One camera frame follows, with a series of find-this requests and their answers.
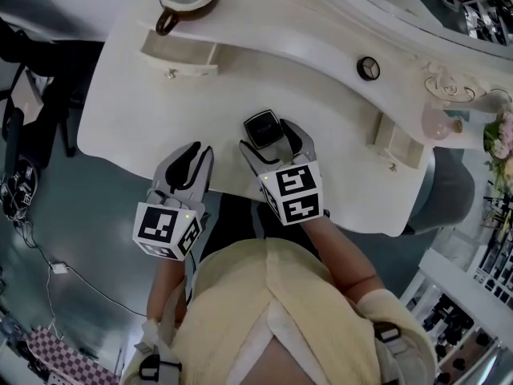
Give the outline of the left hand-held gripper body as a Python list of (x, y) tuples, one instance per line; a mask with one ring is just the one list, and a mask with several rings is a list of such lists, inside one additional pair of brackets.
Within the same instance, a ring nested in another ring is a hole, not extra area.
[(204, 227), (205, 205), (152, 188), (137, 205), (132, 240), (150, 256), (184, 261)]

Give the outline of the black square compact case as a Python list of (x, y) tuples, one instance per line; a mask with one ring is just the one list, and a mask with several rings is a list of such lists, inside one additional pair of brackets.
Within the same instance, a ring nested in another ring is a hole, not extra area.
[(271, 109), (248, 118), (244, 128), (256, 149), (266, 148), (284, 136), (280, 121)]

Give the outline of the white dressing table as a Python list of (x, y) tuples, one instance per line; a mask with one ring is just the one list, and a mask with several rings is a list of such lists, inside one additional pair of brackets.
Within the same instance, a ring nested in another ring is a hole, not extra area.
[[(446, 41), (365, 0), (218, 0), (170, 36), (217, 43), (218, 75), (169, 79), (138, 54), (160, 16), (159, 0), (128, 0), (111, 28), (79, 126), (80, 149), (150, 178), (179, 146), (214, 148), (216, 191), (260, 199), (238, 143), (243, 122), (266, 108), (299, 124), (320, 161), (334, 221), (357, 233), (403, 230), (435, 141), (422, 130), (438, 81), (479, 94), (513, 91), (513, 61)], [(357, 73), (364, 56), (381, 74)], [(418, 169), (388, 164), (367, 147), (384, 113), (424, 145)]]

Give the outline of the round black three-section container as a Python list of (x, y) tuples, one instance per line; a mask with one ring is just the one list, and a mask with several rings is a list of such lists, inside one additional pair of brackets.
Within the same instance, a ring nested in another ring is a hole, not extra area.
[(381, 69), (376, 59), (364, 56), (357, 61), (357, 73), (365, 81), (375, 81), (380, 77)]

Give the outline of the small white drawer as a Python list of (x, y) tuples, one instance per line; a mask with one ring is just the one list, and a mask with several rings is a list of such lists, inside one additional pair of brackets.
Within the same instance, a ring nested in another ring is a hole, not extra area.
[(147, 33), (139, 56), (169, 79), (218, 75), (217, 43), (207, 43), (174, 36)]
[(400, 167), (418, 169), (424, 153), (424, 145), (384, 113), (377, 117), (374, 134), (367, 147), (388, 164), (391, 172), (397, 172)]

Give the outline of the pink round perfume bottle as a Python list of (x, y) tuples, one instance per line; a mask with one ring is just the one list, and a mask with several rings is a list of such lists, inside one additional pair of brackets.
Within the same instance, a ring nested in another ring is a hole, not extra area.
[(422, 113), (422, 130), (432, 140), (444, 140), (451, 134), (461, 134), (463, 122), (441, 109), (426, 107)]

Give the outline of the person's right forearm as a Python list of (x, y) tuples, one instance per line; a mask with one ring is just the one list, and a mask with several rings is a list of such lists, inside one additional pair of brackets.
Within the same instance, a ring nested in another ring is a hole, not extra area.
[(368, 257), (328, 218), (301, 223), (334, 285), (348, 299), (358, 303), (375, 290), (384, 289), (382, 280)]

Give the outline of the person's left forearm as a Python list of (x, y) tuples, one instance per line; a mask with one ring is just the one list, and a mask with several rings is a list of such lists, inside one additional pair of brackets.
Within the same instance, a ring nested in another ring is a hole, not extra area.
[(160, 322), (164, 316), (164, 308), (172, 293), (185, 279), (185, 263), (159, 259), (156, 274), (151, 285), (147, 300), (147, 320)]

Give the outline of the person's yellow top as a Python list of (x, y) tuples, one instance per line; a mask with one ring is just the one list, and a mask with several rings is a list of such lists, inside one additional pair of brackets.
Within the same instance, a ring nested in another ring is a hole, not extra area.
[(122, 385), (226, 385), (253, 324), (272, 300), (288, 312), (308, 348), (314, 385), (433, 385), (431, 340), (388, 290), (358, 303), (334, 285), (311, 253), (282, 239), (240, 241), (209, 255), (176, 322), (173, 293), (143, 337)]

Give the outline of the person's white undershirt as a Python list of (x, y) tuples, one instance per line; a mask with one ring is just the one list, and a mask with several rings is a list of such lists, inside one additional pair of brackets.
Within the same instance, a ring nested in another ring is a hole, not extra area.
[(239, 349), (226, 385), (314, 385), (303, 367), (308, 357), (295, 322), (272, 300)]

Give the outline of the black office chair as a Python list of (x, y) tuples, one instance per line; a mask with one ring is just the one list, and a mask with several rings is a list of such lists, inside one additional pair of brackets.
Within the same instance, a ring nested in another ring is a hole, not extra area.
[[(6, 141), (7, 174), (14, 174), (22, 157), (36, 168), (46, 168), (57, 128), (61, 128), (67, 156), (75, 155), (76, 148), (70, 145), (67, 130), (69, 111), (83, 109), (102, 49), (101, 42), (36, 41), (23, 30), (13, 30), (0, 18), (0, 59), (18, 65), (10, 87), (0, 91), (0, 101), (6, 101), (0, 136)], [(11, 98), (14, 85), (25, 68), (43, 101), (43, 107), (36, 115), (26, 115), (14, 106)]]

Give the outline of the grey flat box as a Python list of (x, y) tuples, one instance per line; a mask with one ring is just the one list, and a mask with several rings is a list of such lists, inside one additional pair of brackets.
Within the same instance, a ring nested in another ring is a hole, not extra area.
[(11, 98), (14, 106), (22, 110), (26, 115), (36, 115), (41, 111), (43, 101), (27, 68), (18, 77)]

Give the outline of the pink checkered cloth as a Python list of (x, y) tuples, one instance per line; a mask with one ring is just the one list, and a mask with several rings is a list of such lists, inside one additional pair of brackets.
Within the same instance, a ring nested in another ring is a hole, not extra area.
[(98, 364), (64, 341), (46, 327), (38, 327), (25, 340), (30, 353), (46, 368), (72, 385), (119, 385), (120, 377)]

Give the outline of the pink flower bouquet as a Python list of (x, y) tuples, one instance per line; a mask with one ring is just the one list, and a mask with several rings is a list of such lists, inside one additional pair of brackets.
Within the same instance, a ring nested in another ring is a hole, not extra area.
[(495, 120), (485, 125), (483, 147), (495, 184), (513, 192), (513, 104), (503, 105)]

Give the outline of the oval white-framed mirror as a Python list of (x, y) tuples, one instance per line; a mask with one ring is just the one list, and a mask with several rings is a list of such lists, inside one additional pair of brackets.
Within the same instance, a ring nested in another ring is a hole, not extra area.
[(513, 0), (365, 0), (446, 41), (513, 61)]

